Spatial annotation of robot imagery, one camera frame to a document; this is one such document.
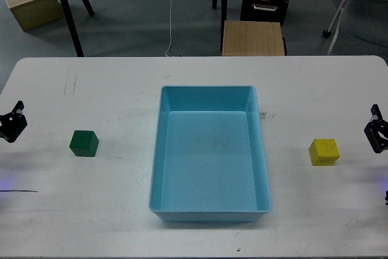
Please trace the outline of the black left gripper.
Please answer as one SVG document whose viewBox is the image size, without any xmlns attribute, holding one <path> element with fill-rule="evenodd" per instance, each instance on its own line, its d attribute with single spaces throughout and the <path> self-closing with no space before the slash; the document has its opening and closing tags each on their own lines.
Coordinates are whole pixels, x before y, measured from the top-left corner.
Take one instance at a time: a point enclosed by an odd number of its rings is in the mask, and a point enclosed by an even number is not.
<svg viewBox="0 0 388 259">
<path fill-rule="evenodd" d="M 1 115 L 1 138 L 8 143 L 14 143 L 27 127 L 23 109 L 24 103 L 18 101 L 11 112 Z"/>
</svg>

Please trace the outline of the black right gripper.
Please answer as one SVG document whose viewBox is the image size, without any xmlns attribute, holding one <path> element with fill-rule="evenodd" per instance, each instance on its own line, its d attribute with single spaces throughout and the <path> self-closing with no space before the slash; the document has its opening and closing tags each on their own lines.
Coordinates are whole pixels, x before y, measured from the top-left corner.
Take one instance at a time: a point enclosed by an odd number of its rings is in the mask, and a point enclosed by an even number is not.
<svg viewBox="0 0 388 259">
<path fill-rule="evenodd" d="M 383 119 L 380 108 L 374 104 L 371 109 L 371 119 L 364 128 L 364 133 L 375 153 L 387 150 L 387 121 Z"/>
</svg>

